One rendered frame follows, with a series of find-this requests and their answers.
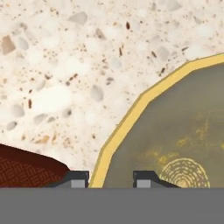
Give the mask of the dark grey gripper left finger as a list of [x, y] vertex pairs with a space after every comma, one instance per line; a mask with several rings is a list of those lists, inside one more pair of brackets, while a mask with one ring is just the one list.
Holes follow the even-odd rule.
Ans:
[[50, 187], [88, 188], [89, 171], [68, 171], [65, 177]]

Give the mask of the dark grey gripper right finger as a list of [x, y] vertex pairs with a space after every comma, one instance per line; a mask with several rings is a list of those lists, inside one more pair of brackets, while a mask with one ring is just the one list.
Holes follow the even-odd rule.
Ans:
[[164, 181], [154, 171], [133, 171], [134, 188], [178, 188], [177, 185]]

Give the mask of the dark red-brown patterned bowl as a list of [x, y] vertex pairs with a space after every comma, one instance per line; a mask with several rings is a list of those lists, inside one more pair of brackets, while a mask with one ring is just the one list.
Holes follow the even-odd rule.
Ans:
[[67, 172], [69, 168], [52, 157], [0, 143], [0, 188], [48, 186]]

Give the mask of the olive tray with yellow rim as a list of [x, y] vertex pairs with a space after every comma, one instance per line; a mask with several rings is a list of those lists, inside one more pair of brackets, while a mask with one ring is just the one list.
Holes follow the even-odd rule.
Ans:
[[185, 63], [135, 101], [101, 148], [93, 188], [154, 171], [180, 187], [224, 187], [224, 53]]

